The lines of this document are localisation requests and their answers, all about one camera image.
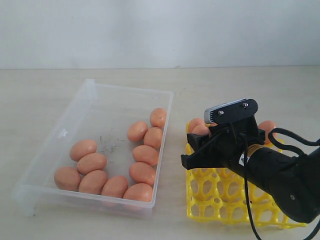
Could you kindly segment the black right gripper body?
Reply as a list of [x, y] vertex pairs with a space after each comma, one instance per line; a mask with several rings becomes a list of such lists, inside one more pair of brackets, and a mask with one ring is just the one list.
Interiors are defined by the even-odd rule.
[[246, 147], [249, 144], [263, 142], [254, 117], [233, 123], [214, 123], [209, 130], [212, 139], [209, 147], [210, 168], [227, 168], [235, 173], [243, 173], [244, 166], [239, 160]]

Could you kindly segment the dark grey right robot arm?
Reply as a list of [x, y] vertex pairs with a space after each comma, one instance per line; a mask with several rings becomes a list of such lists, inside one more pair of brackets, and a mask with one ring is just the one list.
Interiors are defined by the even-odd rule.
[[290, 219], [310, 223], [320, 214], [320, 142], [309, 141], [284, 128], [279, 133], [311, 147], [310, 154], [300, 148], [276, 141], [278, 148], [295, 153], [290, 157], [263, 146], [265, 131], [258, 128], [255, 118], [218, 124], [210, 133], [187, 134], [193, 149], [191, 155], [181, 155], [182, 166], [187, 170], [197, 168], [227, 168], [245, 181], [252, 183], [272, 196], [277, 206]]

